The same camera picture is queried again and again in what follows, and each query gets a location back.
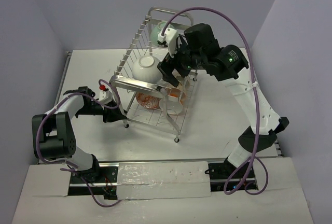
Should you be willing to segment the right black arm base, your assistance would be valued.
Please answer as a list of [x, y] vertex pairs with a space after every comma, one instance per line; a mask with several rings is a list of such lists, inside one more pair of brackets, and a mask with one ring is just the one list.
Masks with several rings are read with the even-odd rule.
[[[230, 179], [226, 189], [230, 191], [234, 189], [237, 184], [241, 181], [245, 172], [248, 168], [249, 161], [247, 161]], [[229, 178], [231, 173], [236, 169], [227, 159], [223, 162], [209, 162], [208, 169], [204, 171], [206, 175], [210, 177], [210, 189], [212, 192], [221, 192], [224, 190], [226, 180]], [[250, 169], [248, 177], [239, 190], [258, 190], [256, 185], [256, 177], [253, 169]]]

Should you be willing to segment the steel two-tier dish rack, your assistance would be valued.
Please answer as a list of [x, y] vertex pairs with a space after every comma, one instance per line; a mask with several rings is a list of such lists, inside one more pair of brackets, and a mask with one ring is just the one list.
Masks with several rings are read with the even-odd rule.
[[[151, 14], [154, 11], [169, 15], [177, 13], [177, 10], [167, 8], [150, 8], [109, 82], [116, 89], [125, 89], [128, 94], [132, 95], [129, 103], [125, 102], [124, 97], [120, 98], [120, 110], [127, 117], [127, 120], [124, 121], [126, 127], [129, 126], [129, 122], [142, 124], [162, 132], [173, 134], [175, 136], [174, 141], [178, 143], [190, 97], [197, 80], [197, 71], [191, 71], [181, 83], [188, 86], [188, 94], [184, 109], [179, 115], [169, 115], [162, 109], [163, 106], [167, 106], [168, 100], [175, 101], [175, 98], [171, 98], [170, 96], [166, 100], [164, 99], [164, 92], [169, 93], [172, 89], [171, 84], [163, 80], [160, 80], [158, 83], [147, 83], [136, 80], [132, 76], [133, 63], [141, 56], [152, 55], [159, 60], [162, 60], [166, 56], [166, 48], [155, 47], [150, 41], [150, 34], [153, 28], [161, 22], [160, 19], [152, 17]], [[147, 109], [141, 106], [135, 98], [138, 92], [159, 98], [159, 108]]]

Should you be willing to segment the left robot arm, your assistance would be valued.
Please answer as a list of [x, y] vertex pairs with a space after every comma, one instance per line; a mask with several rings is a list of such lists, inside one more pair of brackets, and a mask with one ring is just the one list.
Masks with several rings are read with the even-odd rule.
[[72, 118], [102, 116], [104, 123], [112, 123], [125, 121], [126, 116], [108, 89], [102, 89], [100, 99], [87, 86], [67, 90], [63, 96], [53, 109], [32, 117], [34, 155], [45, 164], [64, 163], [73, 174], [95, 182], [102, 177], [98, 159], [77, 146]]

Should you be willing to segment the red patterned bowl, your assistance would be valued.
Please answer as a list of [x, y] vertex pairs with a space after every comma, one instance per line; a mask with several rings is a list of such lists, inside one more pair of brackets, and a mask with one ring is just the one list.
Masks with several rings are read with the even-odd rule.
[[144, 93], [137, 93], [136, 101], [143, 107], [147, 109], [157, 109], [159, 108], [159, 98], [144, 94]]

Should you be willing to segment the white bowl pink rim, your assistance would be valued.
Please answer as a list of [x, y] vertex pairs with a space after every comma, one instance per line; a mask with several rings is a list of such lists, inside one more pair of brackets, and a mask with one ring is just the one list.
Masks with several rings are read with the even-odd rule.
[[175, 101], [168, 100], [167, 113], [169, 115], [179, 115], [184, 109], [184, 102], [186, 100], [185, 92], [179, 89], [171, 89], [168, 95], [171, 98], [175, 98]]

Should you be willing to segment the pale green bowl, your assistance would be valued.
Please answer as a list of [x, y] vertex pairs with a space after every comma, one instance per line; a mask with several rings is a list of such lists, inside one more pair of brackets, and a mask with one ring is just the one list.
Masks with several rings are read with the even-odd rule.
[[159, 33], [163, 30], [164, 26], [166, 25], [166, 21], [161, 21], [159, 22], [158, 24], [155, 25], [155, 27], [153, 28], [151, 34], [150, 34], [150, 41], [151, 41], [151, 44], [155, 47], [167, 47], [167, 45], [160, 45], [158, 44], [158, 35]]

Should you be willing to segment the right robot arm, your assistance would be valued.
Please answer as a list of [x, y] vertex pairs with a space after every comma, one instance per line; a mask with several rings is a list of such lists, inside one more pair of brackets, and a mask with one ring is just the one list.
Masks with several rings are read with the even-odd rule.
[[255, 135], [259, 135], [257, 152], [272, 146], [277, 134], [289, 125], [286, 117], [279, 116], [268, 103], [257, 82], [252, 81], [252, 67], [240, 48], [235, 45], [220, 47], [208, 24], [199, 23], [184, 31], [167, 26], [157, 37], [157, 43], [168, 48], [168, 53], [158, 64], [162, 79], [174, 87], [191, 70], [204, 70], [231, 92], [241, 106], [250, 126], [238, 138], [238, 145], [227, 157], [226, 174], [231, 178], [243, 172], [242, 163], [254, 150]]

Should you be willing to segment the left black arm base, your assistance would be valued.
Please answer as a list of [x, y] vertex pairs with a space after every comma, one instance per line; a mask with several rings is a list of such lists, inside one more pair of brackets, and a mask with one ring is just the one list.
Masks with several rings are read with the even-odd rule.
[[[118, 166], [100, 166], [98, 177], [85, 178], [95, 197], [102, 196], [105, 200], [118, 200], [117, 197]], [[87, 185], [78, 175], [72, 174], [68, 187], [68, 196], [91, 195]]]

